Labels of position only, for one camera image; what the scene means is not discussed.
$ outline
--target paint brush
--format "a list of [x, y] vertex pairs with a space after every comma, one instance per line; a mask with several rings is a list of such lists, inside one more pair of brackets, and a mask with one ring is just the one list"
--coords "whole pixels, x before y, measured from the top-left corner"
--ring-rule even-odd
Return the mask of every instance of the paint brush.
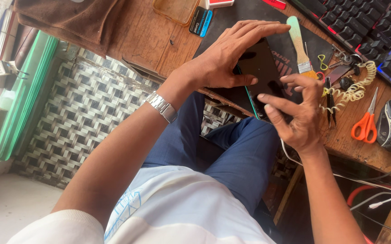
[[310, 63], [310, 58], [306, 55], [304, 51], [303, 39], [301, 37], [300, 24], [298, 23], [298, 18], [296, 16], [290, 16], [286, 23], [290, 25], [289, 34], [294, 43], [296, 50], [298, 71], [301, 75], [308, 76], [310, 78], [317, 79], [318, 75], [313, 70], [313, 67]]

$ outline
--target blue jeans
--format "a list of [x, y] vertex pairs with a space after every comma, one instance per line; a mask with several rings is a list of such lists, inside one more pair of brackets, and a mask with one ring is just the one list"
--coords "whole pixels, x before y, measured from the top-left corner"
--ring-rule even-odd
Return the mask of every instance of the blue jeans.
[[[166, 127], [144, 161], [144, 167], [195, 163], [203, 120], [204, 95], [193, 92]], [[254, 117], [212, 130], [205, 136], [226, 150], [205, 172], [227, 186], [250, 215], [259, 204], [274, 165], [280, 138], [274, 126]]]

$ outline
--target metal watch strap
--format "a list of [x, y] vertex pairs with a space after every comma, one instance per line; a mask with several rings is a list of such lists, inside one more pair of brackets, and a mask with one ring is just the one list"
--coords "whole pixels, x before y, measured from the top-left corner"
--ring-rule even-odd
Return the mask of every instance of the metal watch strap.
[[172, 123], [177, 118], [177, 112], [171, 106], [171, 104], [167, 103], [160, 95], [154, 92], [151, 94], [147, 100], [147, 103], [150, 103], [159, 113], [164, 116], [164, 118], [168, 121], [168, 123]]

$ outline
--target scissors blade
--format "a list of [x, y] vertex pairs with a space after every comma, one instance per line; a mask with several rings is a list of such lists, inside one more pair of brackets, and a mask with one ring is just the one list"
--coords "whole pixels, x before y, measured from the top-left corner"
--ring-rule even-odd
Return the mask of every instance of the scissors blade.
[[377, 87], [377, 89], [375, 91], [375, 95], [373, 95], [372, 103], [370, 104], [369, 110], [367, 110], [367, 112], [369, 112], [371, 115], [375, 111], [375, 104], [377, 102], [378, 88], [379, 87]]

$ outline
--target white t-shirt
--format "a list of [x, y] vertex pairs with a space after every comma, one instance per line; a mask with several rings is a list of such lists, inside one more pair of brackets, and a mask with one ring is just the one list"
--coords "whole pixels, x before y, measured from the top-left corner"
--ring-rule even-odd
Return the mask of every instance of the white t-shirt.
[[88, 213], [63, 210], [33, 222], [8, 243], [275, 244], [227, 187], [182, 166], [140, 169], [105, 232]]

